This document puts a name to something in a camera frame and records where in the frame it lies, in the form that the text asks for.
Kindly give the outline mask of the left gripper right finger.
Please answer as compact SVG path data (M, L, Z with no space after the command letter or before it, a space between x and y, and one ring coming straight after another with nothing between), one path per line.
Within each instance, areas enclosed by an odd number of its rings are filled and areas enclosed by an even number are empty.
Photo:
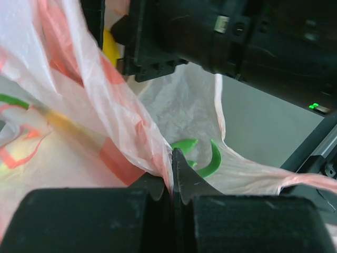
M177 148L172 169L176 252L335 252L308 199L224 195Z

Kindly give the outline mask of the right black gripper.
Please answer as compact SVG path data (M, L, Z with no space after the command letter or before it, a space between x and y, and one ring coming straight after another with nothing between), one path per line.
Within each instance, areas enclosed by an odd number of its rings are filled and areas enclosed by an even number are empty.
M130 1L110 29L124 46L117 70L144 82L194 63L236 77L250 22L248 1Z

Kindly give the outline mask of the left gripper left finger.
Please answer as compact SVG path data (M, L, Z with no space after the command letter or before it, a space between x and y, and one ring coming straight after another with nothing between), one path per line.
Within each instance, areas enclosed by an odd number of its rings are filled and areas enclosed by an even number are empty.
M1 252L170 252L170 202L148 173L126 188L55 188L28 193Z

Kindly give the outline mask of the yellow banana bunch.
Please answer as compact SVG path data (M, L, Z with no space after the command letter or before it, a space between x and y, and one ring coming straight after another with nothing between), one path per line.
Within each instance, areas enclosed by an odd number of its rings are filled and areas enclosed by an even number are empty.
M111 64L117 67L117 61L121 58L120 50L111 32L106 28L103 31L103 53Z

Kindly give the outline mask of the pink plastic bag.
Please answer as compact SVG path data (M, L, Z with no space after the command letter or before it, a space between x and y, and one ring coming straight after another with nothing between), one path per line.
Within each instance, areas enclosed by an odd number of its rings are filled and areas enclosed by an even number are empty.
M185 68L136 95L97 47L78 1L1 1L1 195L38 187L128 186L148 172L173 185L170 143L197 138L192 156L221 165L206 178L223 194L277 195L336 181L247 160L225 142L222 78Z

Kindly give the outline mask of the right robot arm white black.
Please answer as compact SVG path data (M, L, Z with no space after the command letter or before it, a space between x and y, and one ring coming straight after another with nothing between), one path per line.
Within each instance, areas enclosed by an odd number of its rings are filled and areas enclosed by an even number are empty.
M131 1L110 29L138 82L194 63L320 115L336 111L336 1Z

